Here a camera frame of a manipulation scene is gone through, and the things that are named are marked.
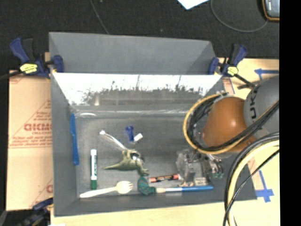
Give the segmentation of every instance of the toy dinosaur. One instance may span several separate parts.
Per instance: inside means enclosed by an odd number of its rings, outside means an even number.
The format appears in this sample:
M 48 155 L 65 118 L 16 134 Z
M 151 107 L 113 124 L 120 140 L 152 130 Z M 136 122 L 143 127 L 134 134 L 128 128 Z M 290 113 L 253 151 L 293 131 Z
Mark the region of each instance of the toy dinosaur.
M 122 152 L 121 162 L 105 167 L 107 170 L 137 170 L 140 176 L 149 175 L 148 169 L 143 168 L 143 160 L 135 149 L 128 149 Z

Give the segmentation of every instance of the white plastic fork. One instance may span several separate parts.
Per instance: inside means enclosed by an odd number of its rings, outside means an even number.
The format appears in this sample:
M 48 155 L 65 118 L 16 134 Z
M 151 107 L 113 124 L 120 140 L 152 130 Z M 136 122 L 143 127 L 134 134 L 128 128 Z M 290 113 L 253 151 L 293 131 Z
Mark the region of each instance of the white plastic fork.
M 92 190 L 79 195 L 80 198 L 89 198 L 101 194 L 117 191 L 120 194 L 127 194 L 133 189 L 133 184 L 129 181 L 120 181 L 115 187 Z

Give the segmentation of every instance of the yellow cable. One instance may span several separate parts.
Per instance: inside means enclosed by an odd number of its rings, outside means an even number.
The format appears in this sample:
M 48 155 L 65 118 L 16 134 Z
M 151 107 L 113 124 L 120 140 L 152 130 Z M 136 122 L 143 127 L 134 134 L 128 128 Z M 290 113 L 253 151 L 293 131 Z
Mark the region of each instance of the yellow cable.
M 231 148 L 235 147 L 236 145 L 238 145 L 240 143 L 240 141 L 242 139 L 244 139 L 243 137 L 241 139 L 239 139 L 238 141 L 230 144 L 229 146 L 223 148 L 223 149 L 220 149 L 218 151 L 207 151 L 205 149 L 202 149 L 202 148 L 199 148 L 197 147 L 195 144 L 193 144 L 193 142 L 190 140 L 190 138 L 188 137 L 187 135 L 187 128 L 186 128 L 186 125 L 187 125 L 187 120 L 189 118 L 189 116 L 192 114 L 192 112 L 195 110 L 195 108 L 197 108 L 200 104 L 204 103 L 205 101 L 209 100 L 209 99 L 212 99 L 212 98 L 217 98 L 219 97 L 220 94 L 214 94 L 214 95 L 210 95 L 210 96 L 207 96 L 206 98 L 203 98 L 199 101 L 197 101 L 187 112 L 186 116 L 185 116 L 185 119 L 184 119 L 184 122 L 183 122 L 183 133 L 184 133 L 184 136 L 185 136 L 185 139 L 186 141 L 196 150 L 198 150 L 200 153 L 205 153 L 205 154 L 220 154 L 220 153 L 223 153 L 223 152 L 226 152 L 228 150 L 230 150 Z
M 251 158 L 253 158 L 258 152 L 268 148 L 268 147 L 273 147 L 273 146 L 277 146 L 279 145 L 279 139 L 275 140 L 275 141 L 271 141 L 268 143 L 265 143 L 263 145 L 261 145 L 260 147 L 252 150 L 251 152 L 249 152 L 244 159 L 241 160 L 241 162 L 238 164 L 238 166 L 236 167 L 231 181 L 230 181 L 230 185 L 229 185 L 229 189 L 228 189 L 228 202 L 227 204 L 229 205 L 230 201 L 232 200 L 232 197 L 234 195 L 234 191 L 235 191 L 235 186 L 236 186 L 236 182 L 237 179 L 240 175 L 240 172 L 242 171 L 242 169 L 245 167 L 245 165 L 248 163 L 249 160 L 251 160 Z M 228 215 L 228 223 L 229 226 L 233 226 L 235 225 L 235 220 L 234 220 L 234 215 L 232 213 L 232 211 L 229 211 L 229 215 Z

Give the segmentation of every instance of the red marker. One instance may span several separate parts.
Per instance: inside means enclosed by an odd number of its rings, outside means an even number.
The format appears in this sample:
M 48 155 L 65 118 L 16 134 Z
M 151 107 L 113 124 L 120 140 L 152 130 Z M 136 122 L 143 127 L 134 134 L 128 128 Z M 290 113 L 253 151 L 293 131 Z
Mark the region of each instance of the red marker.
M 150 183 L 157 183 L 162 181 L 179 180 L 179 179 L 181 179 L 180 174 L 173 174 L 167 176 L 152 177 L 149 179 L 149 181 Z

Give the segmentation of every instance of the blue marker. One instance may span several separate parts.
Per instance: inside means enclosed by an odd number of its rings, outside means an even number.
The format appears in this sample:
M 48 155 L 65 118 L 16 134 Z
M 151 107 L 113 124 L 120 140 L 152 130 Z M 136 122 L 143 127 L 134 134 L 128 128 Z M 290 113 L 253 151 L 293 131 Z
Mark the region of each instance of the blue marker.
M 72 135 L 73 143 L 73 163 L 74 165 L 79 165 L 79 152 L 77 148 L 77 140 L 76 140 L 76 127 L 75 127 L 75 115 L 72 113 L 70 118 L 70 132 Z
M 214 187 L 212 185 L 204 185 L 204 186 L 183 186 L 183 187 L 170 187 L 170 188 L 156 188 L 156 193 L 168 193 L 168 192 L 200 192 L 213 190 Z

